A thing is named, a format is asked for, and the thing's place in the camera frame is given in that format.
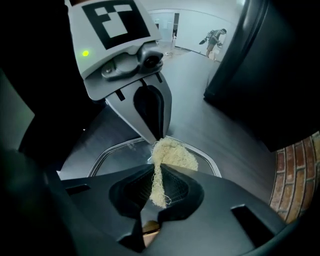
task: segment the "brick wall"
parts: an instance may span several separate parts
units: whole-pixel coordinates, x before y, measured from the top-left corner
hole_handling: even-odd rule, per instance
[[[280,149],[270,206],[291,223],[310,206],[320,182],[320,133]]]

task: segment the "gray floor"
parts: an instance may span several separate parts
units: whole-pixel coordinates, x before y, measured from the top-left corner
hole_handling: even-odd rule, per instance
[[[167,60],[175,59],[183,54],[189,53],[189,50],[176,48],[175,47],[176,40],[174,39],[173,42],[158,42],[158,47],[163,53],[162,60],[165,62]]]
[[[275,154],[203,100],[209,73],[218,66],[217,62],[194,52],[164,62],[162,73],[172,92],[168,135],[204,151],[216,162],[222,177],[268,203],[275,178]],[[136,137],[106,107],[75,145],[60,178],[86,177],[104,150]]]

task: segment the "black surface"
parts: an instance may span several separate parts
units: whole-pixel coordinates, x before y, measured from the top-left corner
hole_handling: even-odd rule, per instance
[[[115,93],[118,96],[120,101],[124,101],[126,99],[124,94],[122,93],[122,91],[120,89],[116,90]]]
[[[81,193],[83,191],[89,190],[90,187],[87,184],[82,184],[78,186],[66,187],[65,191],[68,193],[69,196]]]
[[[164,98],[156,87],[146,85],[143,79],[140,81],[143,86],[136,90],[133,96],[133,104],[158,141],[164,137]]]
[[[143,254],[201,255],[215,252],[223,256],[253,250],[255,245],[232,213],[232,208],[240,205],[246,205],[272,235],[285,227],[267,204],[231,181],[176,166],[174,169],[166,165],[161,167],[168,196],[175,199],[174,194],[178,192],[182,200],[157,211],[160,233]],[[65,180],[63,184],[65,187],[90,186],[91,189],[72,195],[73,203],[94,227],[140,252],[143,249],[143,244],[139,243],[142,228],[138,230],[137,225],[147,221],[140,218],[140,211],[142,207],[148,207],[145,203],[152,180],[148,172],[152,169],[153,165],[142,165],[101,176]],[[187,195],[183,183],[177,186],[179,182],[168,178],[167,173],[187,184]]]
[[[68,255],[137,255],[132,250],[126,249],[114,241],[109,235],[101,231],[100,227],[86,219],[82,210],[72,202],[65,191],[62,183],[54,170],[43,170],[30,160],[19,153],[4,153],[0,151],[0,181],[1,194],[3,202],[7,206],[3,211],[5,219],[2,231],[5,232],[3,250],[9,250],[14,254],[32,253],[33,255],[57,255],[63,252]],[[222,182],[218,189],[223,188],[229,181],[215,178],[214,180]],[[216,182],[210,182],[217,189]],[[228,187],[227,190],[233,197],[236,195],[233,189]],[[262,214],[266,214],[264,207],[260,203],[258,208]],[[210,217],[217,218],[213,212],[208,211]],[[319,190],[311,203],[311,207],[307,210],[305,216],[288,225],[274,238],[261,247],[246,253],[248,256],[264,256],[264,255],[280,255],[300,253],[303,255],[316,255],[319,252],[317,230],[320,228],[319,222]],[[166,228],[162,227],[161,232],[156,237],[151,247],[158,244],[161,248],[170,246],[170,240],[161,236]],[[180,230],[179,237],[174,233],[169,236],[185,239],[183,230]],[[189,229],[188,232],[194,235],[193,243],[200,243],[196,255],[217,254],[219,247],[223,247],[229,242],[229,237],[223,240],[220,246],[215,246],[212,250],[206,250],[207,244],[200,239],[201,232],[196,229]],[[176,248],[173,246],[169,255],[195,255],[192,251],[186,253],[183,249],[189,245],[185,243],[183,246]],[[145,255],[163,255],[161,250],[153,252],[147,248],[142,252]],[[240,255],[240,250],[236,250],[229,255]]]
[[[159,72],[155,73],[156,78],[158,78],[159,83],[162,83],[161,76],[159,75]]]
[[[252,129],[270,151],[320,129],[318,3],[246,1],[230,47],[205,98]],[[301,53],[297,49],[307,45]]]
[[[127,33],[110,37],[103,25],[103,22],[111,20],[108,14],[116,12],[114,6],[119,5],[130,5],[132,9],[132,11],[118,12]],[[95,10],[98,8],[105,8],[107,14],[97,15]],[[82,9],[106,50],[136,39],[150,37],[144,19],[142,18],[135,2],[132,0],[100,1],[83,5]]]
[[[160,59],[157,56],[150,56],[148,57],[143,65],[148,68],[148,69],[152,69],[154,68],[158,63],[160,62]]]
[[[271,231],[245,205],[232,208],[231,211],[256,248],[274,237]]]

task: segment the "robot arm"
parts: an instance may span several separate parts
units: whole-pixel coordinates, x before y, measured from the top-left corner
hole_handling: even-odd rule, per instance
[[[161,35],[137,0],[91,0],[69,13],[88,96],[106,103],[150,144],[170,124],[172,96],[161,74]]]

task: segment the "metal tray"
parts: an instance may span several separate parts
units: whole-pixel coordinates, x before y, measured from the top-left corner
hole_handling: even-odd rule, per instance
[[[198,171],[209,175],[221,177],[220,171],[213,159],[201,150],[180,142],[198,162]],[[110,174],[125,169],[151,163],[153,145],[148,144],[143,138],[135,138],[106,149],[97,158],[87,177]]]

